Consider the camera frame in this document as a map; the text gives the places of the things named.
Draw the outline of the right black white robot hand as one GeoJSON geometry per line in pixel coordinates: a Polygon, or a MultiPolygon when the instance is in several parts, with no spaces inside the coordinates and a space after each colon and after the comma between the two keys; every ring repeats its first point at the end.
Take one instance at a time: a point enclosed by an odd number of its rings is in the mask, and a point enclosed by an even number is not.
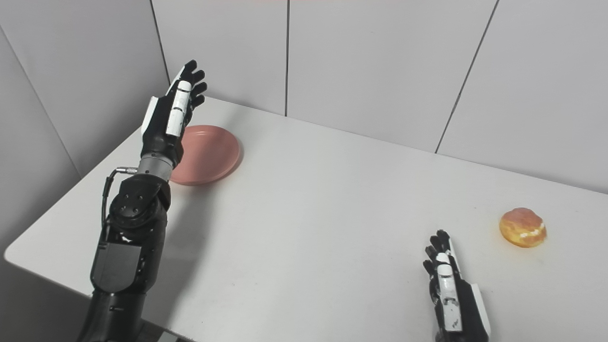
{"type": "Polygon", "coordinates": [[[435,342],[488,342],[491,327],[477,284],[463,279],[450,235],[440,229],[425,248],[428,290],[437,328],[435,342]]]}

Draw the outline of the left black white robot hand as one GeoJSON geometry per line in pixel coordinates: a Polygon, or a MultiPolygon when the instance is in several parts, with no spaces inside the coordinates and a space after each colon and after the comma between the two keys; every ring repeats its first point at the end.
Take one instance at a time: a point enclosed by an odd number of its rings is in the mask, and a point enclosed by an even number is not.
{"type": "Polygon", "coordinates": [[[182,135],[193,111],[205,102],[206,74],[196,60],[186,63],[176,75],[165,95],[150,99],[144,115],[141,156],[157,156],[169,160],[175,168],[182,160],[182,135]]]}

